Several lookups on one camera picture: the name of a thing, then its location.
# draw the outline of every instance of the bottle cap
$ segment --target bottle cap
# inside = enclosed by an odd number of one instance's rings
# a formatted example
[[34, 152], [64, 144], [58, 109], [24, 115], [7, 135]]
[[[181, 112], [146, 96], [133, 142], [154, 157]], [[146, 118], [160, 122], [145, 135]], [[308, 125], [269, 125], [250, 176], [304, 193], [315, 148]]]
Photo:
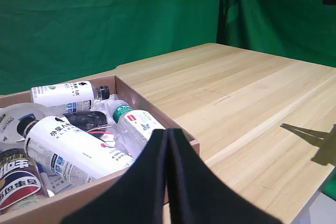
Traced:
[[17, 133], [19, 133], [21, 136], [24, 135], [25, 129], [28, 126], [29, 123], [31, 123], [32, 121], [35, 121], [36, 118], [33, 116], [27, 116], [26, 118], [23, 118], [19, 124], [16, 127], [16, 131]]
[[101, 98], [102, 100], [106, 100], [110, 98], [110, 89], [108, 86], [100, 86]]

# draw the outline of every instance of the wooden table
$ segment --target wooden table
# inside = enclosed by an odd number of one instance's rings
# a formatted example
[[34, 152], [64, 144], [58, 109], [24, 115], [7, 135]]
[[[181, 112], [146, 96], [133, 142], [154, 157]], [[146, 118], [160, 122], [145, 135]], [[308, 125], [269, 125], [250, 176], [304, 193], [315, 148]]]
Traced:
[[224, 183], [284, 223], [333, 171], [335, 68], [204, 44], [95, 76], [111, 73], [194, 135]]

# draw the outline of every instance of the plastic bottle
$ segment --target plastic bottle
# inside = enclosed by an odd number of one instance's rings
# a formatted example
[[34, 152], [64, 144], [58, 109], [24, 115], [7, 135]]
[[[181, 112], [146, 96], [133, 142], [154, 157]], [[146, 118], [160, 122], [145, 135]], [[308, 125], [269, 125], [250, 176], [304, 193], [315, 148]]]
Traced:
[[24, 118], [25, 152], [71, 184], [82, 185], [130, 166], [134, 159], [56, 116]]
[[110, 97], [108, 86], [94, 87], [89, 81], [33, 87], [31, 101], [49, 107], [54, 115], [87, 111], [96, 101]]
[[115, 147], [137, 158], [155, 129], [165, 129], [149, 112], [133, 110], [123, 100], [107, 101], [108, 113], [117, 123]]

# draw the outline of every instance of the cable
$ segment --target cable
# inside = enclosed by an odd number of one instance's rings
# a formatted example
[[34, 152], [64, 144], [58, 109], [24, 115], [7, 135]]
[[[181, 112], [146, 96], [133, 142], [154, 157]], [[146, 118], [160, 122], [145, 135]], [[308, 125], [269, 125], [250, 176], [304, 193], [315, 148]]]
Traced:
[[113, 125], [110, 125], [110, 126], [103, 126], [103, 127], [97, 127], [97, 128], [92, 128], [90, 130], [88, 130], [87, 132], [90, 132], [90, 131], [95, 131], [95, 130], [100, 130], [100, 129], [106, 129], [106, 128], [110, 128], [110, 127], [113, 127]]
[[103, 134], [111, 134], [114, 135], [114, 133], [109, 132], [109, 131], [90, 131], [88, 132], [89, 134], [93, 134], [93, 133], [103, 133]]

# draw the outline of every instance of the water bottle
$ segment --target water bottle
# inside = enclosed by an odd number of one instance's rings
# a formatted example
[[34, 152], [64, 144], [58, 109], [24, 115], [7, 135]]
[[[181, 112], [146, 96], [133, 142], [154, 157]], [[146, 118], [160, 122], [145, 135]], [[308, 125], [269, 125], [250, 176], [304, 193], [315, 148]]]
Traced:
[[88, 111], [94, 103], [110, 97], [108, 86], [95, 87], [89, 81], [33, 87], [30, 90], [33, 103], [49, 107], [54, 115]]
[[123, 100], [107, 101], [108, 113], [117, 123], [115, 148], [137, 158], [155, 129], [165, 129], [149, 112], [133, 110]]

